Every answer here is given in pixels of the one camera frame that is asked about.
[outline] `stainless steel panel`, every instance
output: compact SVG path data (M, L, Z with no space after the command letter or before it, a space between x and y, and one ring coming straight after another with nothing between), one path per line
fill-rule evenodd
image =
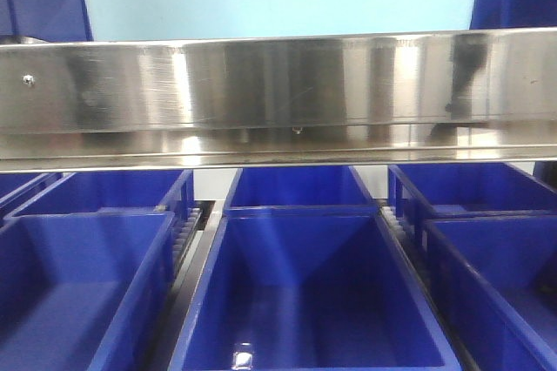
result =
M0 171L557 159L557 121L0 135Z
M557 30L0 45L0 170L557 156Z

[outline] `screw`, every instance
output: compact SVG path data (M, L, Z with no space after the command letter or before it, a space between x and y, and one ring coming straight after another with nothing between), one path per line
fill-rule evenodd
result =
M32 75L25 75L23 76L23 83L32 88L33 85L35 85L35 77Z

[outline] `stainless steel bar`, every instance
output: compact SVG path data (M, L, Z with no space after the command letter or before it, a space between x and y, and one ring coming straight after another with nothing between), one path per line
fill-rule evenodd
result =
M557 29L0 45L0 171L557 157Z

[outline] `metal rail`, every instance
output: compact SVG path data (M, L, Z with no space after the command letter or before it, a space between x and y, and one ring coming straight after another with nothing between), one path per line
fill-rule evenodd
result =
M0 45L0 171L557 157L557 30Z
M223 200L217 200L203 230L192 236L174 285L168 295L164 311L160 316L158 329L147 349L143 371L163 371L168 368L174 347L182 330L191 299L198 286L199 277L223 215Z

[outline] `metal frame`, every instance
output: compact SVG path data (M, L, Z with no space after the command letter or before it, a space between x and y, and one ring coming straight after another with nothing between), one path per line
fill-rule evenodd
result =
M555 159L557 30L0 45L0 171Z

